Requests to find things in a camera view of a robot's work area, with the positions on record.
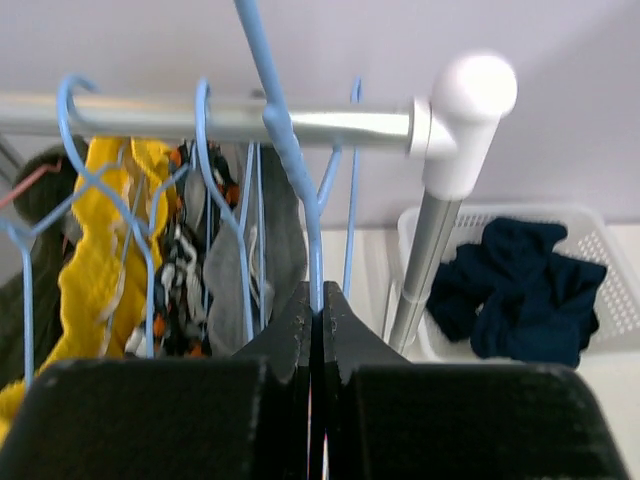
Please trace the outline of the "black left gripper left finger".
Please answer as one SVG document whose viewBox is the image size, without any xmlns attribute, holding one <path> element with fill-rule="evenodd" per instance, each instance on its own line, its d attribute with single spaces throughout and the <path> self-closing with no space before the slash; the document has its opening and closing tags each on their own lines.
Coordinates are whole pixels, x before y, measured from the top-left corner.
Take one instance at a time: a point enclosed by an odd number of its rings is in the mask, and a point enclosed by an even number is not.
<svg viewBox="0 0 640 480">
<path fill-rule="evenodd" d="M 309 296 L 309 283 L 300 282 L 281 314 L 232 359 L 265 359 L 279 381 L 289 384 L 296 379 L 308 385 L 313 321 Z"/>
</svg>

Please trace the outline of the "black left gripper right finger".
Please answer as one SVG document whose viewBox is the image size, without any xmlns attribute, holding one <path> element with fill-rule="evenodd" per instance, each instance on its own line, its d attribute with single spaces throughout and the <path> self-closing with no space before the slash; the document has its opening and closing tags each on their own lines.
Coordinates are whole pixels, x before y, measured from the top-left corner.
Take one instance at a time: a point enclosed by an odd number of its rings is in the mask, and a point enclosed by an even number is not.
<svg viewBox="0 0 640 480">
<path fill-rule="evenodd" d="M 324 283 L 323 363 L 328 388 L 346 386 L 362 366 L 409 365 L 352 310 L 335 281 Z"/>
</svg>

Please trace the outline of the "grey shorts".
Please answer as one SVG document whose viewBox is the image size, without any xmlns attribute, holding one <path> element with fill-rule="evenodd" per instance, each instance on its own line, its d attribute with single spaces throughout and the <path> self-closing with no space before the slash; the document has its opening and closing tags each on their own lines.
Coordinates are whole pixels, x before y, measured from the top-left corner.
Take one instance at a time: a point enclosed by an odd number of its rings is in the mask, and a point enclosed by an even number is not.
<svg viewBox="0 0 640 480">
<path fill-rule="evenodd" d="M 246 259 L 249 273 L 249 306 L 253 331 L 261 329 L 262 319 L 279 317 L 298 284 L 304 280 L 307 251 L 299 217 L 299 200 L 282 167 L 277 152 L 270 146 L 259 148 L 261 159 L 251 168 L 237 168 L 239 179 L 251 175 L 249 194 L 233 190 L 226 158 L 219 146 L 209 144 L 209 159 L 215 180 L 223 179 L 222 196 L 235 205 L 232 213 L 240 219 L 246 253 L 239 253 L 236 234 L 222 222 L 204 257 L 203 283 L 212 296 L 207 317 L 207 340 L 212 356 L 230 356 L 249 341 L 244 321 L 241 260 Z"/>
</svg>

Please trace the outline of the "blue hanger of grey shorts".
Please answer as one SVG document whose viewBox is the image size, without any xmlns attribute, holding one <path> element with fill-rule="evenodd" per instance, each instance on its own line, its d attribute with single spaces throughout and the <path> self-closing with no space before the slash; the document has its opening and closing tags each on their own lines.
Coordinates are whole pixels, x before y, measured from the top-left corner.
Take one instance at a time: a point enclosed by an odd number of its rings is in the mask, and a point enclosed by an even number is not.
<svg viewBox="0 0 640 480">
<path fill-rule="evenodd" d="M 246 224 L 244 227 L 244 241 L 246 245 L 245 258 L 248 260 L 250 284 L 251 314 L 253 326 L 253 338 L 265 327 L 267 317 L 271 310 L 270 285 L 266 280 L 265 260 L 265 213 L 264 195 L 262 188 L 262 160 L 261 145 L 255 142 L 244 147 L 244 166 L 240 177 L 241 196 L 239 210 L 239 223 L 241 213 L 246 208 Z M 243 319 L 243 299 L 240 283 L 241 305 L 241 339 L 248 343 L 247 329 Z"/>
</svg>

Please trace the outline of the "navy blue shorts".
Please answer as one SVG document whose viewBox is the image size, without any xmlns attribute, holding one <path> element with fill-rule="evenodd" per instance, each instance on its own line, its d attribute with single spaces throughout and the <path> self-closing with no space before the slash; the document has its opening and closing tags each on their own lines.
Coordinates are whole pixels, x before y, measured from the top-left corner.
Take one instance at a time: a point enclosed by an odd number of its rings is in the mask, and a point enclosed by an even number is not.
<svg viewBox="0 0 640 480">
<path fill-rule="evenodd" d="M 561 223 L 492 220 L 479 242 L 439 266 L 427 311 L 481 359 L 578 367 L 599 329 L 594 305 L 607 268 L 555 252 L 567 236 Z"/>
</svg>

